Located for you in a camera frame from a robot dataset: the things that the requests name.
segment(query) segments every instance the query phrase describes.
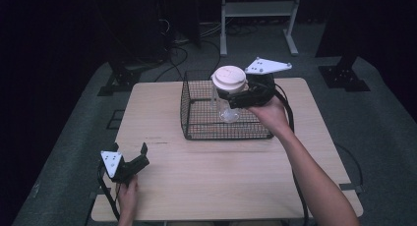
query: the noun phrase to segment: wire cage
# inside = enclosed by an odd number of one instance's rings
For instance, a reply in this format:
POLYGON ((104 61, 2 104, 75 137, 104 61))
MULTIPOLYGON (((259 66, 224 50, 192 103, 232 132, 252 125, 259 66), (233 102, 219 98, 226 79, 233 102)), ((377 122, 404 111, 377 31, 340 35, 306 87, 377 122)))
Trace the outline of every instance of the wire cage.
POLYGON ((210 71, 187 71, 181 94, 181 128, 186 140, 261 140, 271 139, 272 133, 258 118, 242 109, 239 120, 224 123, 220 120, 212 98, 210 71))

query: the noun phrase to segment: white metal frame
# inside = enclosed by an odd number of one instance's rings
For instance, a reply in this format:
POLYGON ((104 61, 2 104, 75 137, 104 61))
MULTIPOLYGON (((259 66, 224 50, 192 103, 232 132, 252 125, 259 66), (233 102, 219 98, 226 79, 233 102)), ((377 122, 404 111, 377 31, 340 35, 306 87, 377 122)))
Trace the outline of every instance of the white metal frame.
POLYGON ((228 17, 270 17, 290 16, 289 26, 284 29, 284 36, 287 41, 291 55, 298 55, 297 47, 292 39, 291 32, 294 27, 300 0, 274 1, 274 2, 233 2, 227 3, 221 0, 221 34, 220 34, 220 55, 227 56, 226 44, 226 18, 228 17))

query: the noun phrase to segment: gray carpet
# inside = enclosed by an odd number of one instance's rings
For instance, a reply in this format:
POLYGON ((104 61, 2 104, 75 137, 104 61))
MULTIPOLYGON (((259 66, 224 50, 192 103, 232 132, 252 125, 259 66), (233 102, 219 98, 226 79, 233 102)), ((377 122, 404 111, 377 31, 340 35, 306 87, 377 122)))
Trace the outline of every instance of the gray carpet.
MULTIPOLYGON (((361 58, 353 69, 371 91, 346 92, 326 86, 318 66, 335 65, 339 58, 315 58, 324 27, 295 26, 297 57, 288 51, 283 25, 258 26, 254 33, 228 36, 228 56, 221 58, 219 66, 244 68, 257 56, 292 63, 293 69, 275 76, 307 81, 333 141, 347 148, 362 168, 365 193, 359 196, 364 207, 361 224, 416 225, 417 125, 386 87, 378 70, 361 58)), ((219 43, 218 35, 205 40, 219 43)), ((202 42, 202 48, 193 44, 181 48, 188 52, 186 61, 178 66, 182 75, 188 70, 212 70, 217 63, 218 51, 210 43, 202 42)), ((174 63, 184 56, 183 50, 172 50, 174 63)), ((169 67, 171 64, 166 62, 144 72, 140 82, 153 82, 169 67)), ((129 99, 129 92, 97 96, 110 75, 110 67, 104 64, 91 78, 38 177, 38 188, 34 188, 14 225, 115 225, 89 218, 93 203, 90 194, 98 188, 99 151, 109 148, 117 135, 117 130, 106 129, 107 123, 114 110, 124 109, 129 99)), ((173 69, 158 81, 180 80, 173 69)), ((342 148, 338 151, 352 182, 359 184, 354 160, 342 148)), ((299 225, 300 221, 290 223, 299 225)))

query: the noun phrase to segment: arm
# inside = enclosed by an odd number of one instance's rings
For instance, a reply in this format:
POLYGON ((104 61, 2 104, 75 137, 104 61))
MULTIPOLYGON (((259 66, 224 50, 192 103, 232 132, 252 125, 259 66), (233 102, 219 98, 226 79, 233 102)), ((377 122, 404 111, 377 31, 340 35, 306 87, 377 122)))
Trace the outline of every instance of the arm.
POLYGON ((319 225, 359 225, 346 196, 291 131, 278 98, 248 110, 282 143, 301 192, 319 225))
POLYGON ((135 219, 138 205, 138 176, 134 175, 129 188, 125 184, 120 185, 118 200, 120 205, 119 226, 131 226, 135 219))

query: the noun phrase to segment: clear plastic cup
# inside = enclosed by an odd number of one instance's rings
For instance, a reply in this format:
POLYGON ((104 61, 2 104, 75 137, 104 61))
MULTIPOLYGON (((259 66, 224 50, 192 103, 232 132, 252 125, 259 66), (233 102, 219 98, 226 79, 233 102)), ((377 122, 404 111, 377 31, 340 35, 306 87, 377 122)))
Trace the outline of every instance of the clear plastic cup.
MULTIPOLYGON (((211 76, 215 88, 235 93, 243 90, 246 84, 245 72, 235 66, 218 68, 211 76)), ((216 109, 221 121, 233 123, 239 119, 241 109, 231 109, 227 100, 218 97, 216 89, 213 90, 216 101, 216 109)))

